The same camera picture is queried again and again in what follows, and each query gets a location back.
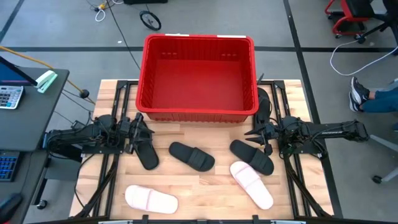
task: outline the wooden table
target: wooden table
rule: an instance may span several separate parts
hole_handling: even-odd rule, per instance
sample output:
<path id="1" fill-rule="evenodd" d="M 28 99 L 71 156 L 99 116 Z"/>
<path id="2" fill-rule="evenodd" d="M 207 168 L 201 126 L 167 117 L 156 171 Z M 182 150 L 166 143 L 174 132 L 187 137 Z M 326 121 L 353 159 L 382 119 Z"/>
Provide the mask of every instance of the wooden table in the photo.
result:
<path id="1" fill-rule="evenodd" d="M 300 80 L 284 81 L 292 116 L 310 121 Z M 111 114 L 116 83 L 117 80 L 102 80 L 94 116 Z M 262 87 L 272 99 L 271 88 L 269 86 Z M 130 92 L 127 110 L 127 116 L 130 118 L 133 118 L 137 112 L 136 92 L 136 87 L 132 88 Z M 120 102 L 122 102 L 123 96 L 124 93 L 121 94 Z M 280 106 L 283 107 L 282 97 L 279 96 L 278 99 Z M 224 124 L 156 122 L 150 120 L 146 115 L 144 116 L 148 127 L 155 131 L 153 145 L 160 164 L 154 170 L 145 170 L 135 153 L 121 155 L 111 211 L 112 219 L 141 219 L 145 214 L 148 214 L 150 219 L 163 220 L 251 219 L 252 215 L 259 215 L 260 219 L 293 218 L 285 167 L 283 160 L 278 157 L 276 141 L 271 141 L 274 149 L 274 153 L 271 155 L 275 166 L 274 173 L 270 176 L 261 175 L 262 181 L 274 198 L 274 205 L 269 210 L 259 209 L 229 173 L 230 165 L 239 160 L 229 151 L 229 145 L 234 139 L 245 141 L 244 138 L 247 136 L 243 134 L 251 130 L 251 117 L 240 124 Z M 272 112 L 272 117 L 276 118 L 275 110 Z M 197 172 L 191 169 L 169 154 L 168 148 L 174 141 L 198 147 L 211 154 L 216 160 L 215 166 L 208 172 Z M 258 144 L 245 142 L 259 147 Z M 90 199 L 97 188 L 102 157 L 103 155 L 95 155 L 81 168 L 76 190 L 83 203 Z M 308 190 L 323 209 L 332 214 L 333 209 L 321 162 L 309 155 L 300 155 L 300 158 Z M 132 209 L 124 199 L 124 192 L 127 186 L 133 184 L 176 196 L 179 202 L 178 210 L 174 214 L 165 215 Z M 303 214 L 302 200 L 298 193 L 296 188 L 300 214 Z M 100 214 L 103 214 L 106 196 L 107 190 L 104 191 L 101 201 L 100 211 L 102 212 Z M 75 197 L 70 215 L 74 215 L 80 210 L 81 206 Z"/>

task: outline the jeans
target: jeans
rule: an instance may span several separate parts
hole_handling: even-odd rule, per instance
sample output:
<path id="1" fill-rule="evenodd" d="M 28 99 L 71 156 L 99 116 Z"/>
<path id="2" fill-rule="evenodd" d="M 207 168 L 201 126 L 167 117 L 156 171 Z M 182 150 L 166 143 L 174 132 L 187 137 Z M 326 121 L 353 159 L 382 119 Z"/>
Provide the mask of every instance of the jeans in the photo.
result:
<path id="1" fill-rule="evenodd" d="M 367 113 L 388 113 L 398 111 L 398 82 L 391 83 L 384 90 L 376 91 L 374 100 L 362 104 Z"/>

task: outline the yellow cable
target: yellow cable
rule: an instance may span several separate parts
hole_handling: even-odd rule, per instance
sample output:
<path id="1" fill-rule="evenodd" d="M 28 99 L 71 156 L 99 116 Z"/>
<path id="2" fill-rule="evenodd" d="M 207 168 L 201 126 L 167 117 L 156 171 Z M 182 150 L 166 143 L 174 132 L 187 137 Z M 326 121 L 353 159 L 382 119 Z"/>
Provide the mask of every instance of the yellow cable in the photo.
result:
<path id="1" fill-rule="evenodd" d="M 45 63 L 45 62 L 43 62 L 41 60 L 37 60 L 37 59 L 34 59 L 34 58 L 30 57 L 30 56 L 26 56 L 26 55 L 20 54 L 18 52 L 15 52 L 15 51 L 13 51 L 11 49 L 6 48 L 6 47 L 0 46 L 0 49 L 5 50 L 6 52 L 12 53 L 14 55 L 18 55 L 20 57 L 26 58 L 26 59 L 31 60 L 33 62 L 37 62 L 39 64 L 45 65 L 51 70 L 54 69 L 51 65 L 49 65 L 49 64 L 47 64 L 47 63 Z M 71 82 L 69 80 L 67 80 L 67 81 L 68 81 L 69 84 L 71 84 L 73 87 L 75 87 L 80 93 L 83 93 L 83 90 L 81 90 L 79 87 L 77 87 L 73 82 Z M 91 100 L 90 97 L 87 97 L 87 99 L 90 100 L 90 102 L 95 105 L 94 101 Z"/>

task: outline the concrete floor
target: concrete floor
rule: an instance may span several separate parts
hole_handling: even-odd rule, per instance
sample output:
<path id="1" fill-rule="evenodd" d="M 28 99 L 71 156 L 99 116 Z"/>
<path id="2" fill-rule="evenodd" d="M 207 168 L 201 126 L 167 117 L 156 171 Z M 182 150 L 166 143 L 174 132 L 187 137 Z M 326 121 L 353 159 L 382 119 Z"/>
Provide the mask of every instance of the concrete floor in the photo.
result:
<path id="1" fill-rule="evenodd" d="M 351 37 L 334 38 L 331 22 L 323 13 L 327 2 L 289 0 L 302 47 L 336 47 L 352 40 Z M 0 1 L 0 28 L 6 24 L 17 3 L 18 0 Z M 142 25 L 139 11 L 133 7 L 145 8 L 144 5 L 121 4 L 112 9 L 129 46 L 142 47 L 146 35 L 153 32 Z M 282 0 L 170 0 L 167 4 L 150 4 L 149 8 L 162 21 L 161 33 L 248 35 L 256 46 L 294 47 Z M 374 8 L 385 10 L 381 1 L 375 1 Z M 101 79 L 139 77 L 139 70 L 128 52 L 95 51 L 95 47 L 124 46 L 123 42 L 119 43 L 123 40 L 109 10 L 106 13 L 103 22 L 95 22 L 95 12 L 90 10 L 86 1 L 25 0 L 0 44 L 6 47 L 92 47 L 87 52 L 36 49 L 24 54 L 54 67 L 69 69 L 70 80 L 88 89 L 95 100 Z M 372 27 L 377 21 L 369 21 L 368 24 Z M 346 47 L 395 46 L 391 31 L 386 30 L 370 36 L 364 45 Z M 141 63 L 141 53 L 133 52 L 138 63 Z M 0 55 L 17 65 L 40 66 L 5 52 L 0 52 Z M 335 64 L 342 72 L 348 73 L 382 55 L 337 53 Z M 391 131 L 391 126 L 398 120 L 395 114 L 361 114 L 349 110 L 347 92 L 350 77 L 339 76 L 331 69 L 330 53 L 304 52 L 303 56 L 322 123 L 358 119 L 370 134 L 398 142 L 397 134 Z M 370 88 L 386 86 L 397 77 L 396 60 L 388 57 L 363 70 L 358 74 L 360 82 Z M 265 73 L 266 79 L 302 79 L 295 52 L 257 51 L 256 68 L 257 74 Z M 65 88 L 74 91 L 70 85 Z M 56 110 L 72 120 L 87 119 L 87 113 L 64 96 Z M 65 129 L 69 125 L 68 121 L 54 114 L 49 129 Z M 398 178 L 383 185 L 376 185 L 371 180 L 373 175 L 385 175 L 398 165 L 396 152 L 373 141 L 356 143 L 334 139 L 326 143 L 344 217 L 398 220 Z M 25 223 L 66 218 L 72 202 L 73 185 L 73 182 L 49 182 L 44 193 L 49 206 L 44 210 L 32 207 Z"/>

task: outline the red plastic basket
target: red plastic basket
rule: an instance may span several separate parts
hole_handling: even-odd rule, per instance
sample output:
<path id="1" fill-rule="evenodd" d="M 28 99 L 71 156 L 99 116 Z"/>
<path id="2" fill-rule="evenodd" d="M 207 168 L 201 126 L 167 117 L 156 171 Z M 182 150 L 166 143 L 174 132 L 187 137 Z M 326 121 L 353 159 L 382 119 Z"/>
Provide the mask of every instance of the red plastic basket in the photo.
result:
<path id="1" fill-rule="evenodd" d="M 157 121 L 243 122 L 259 107 L 252 39 L 149 35 L 136 106 Z"/>

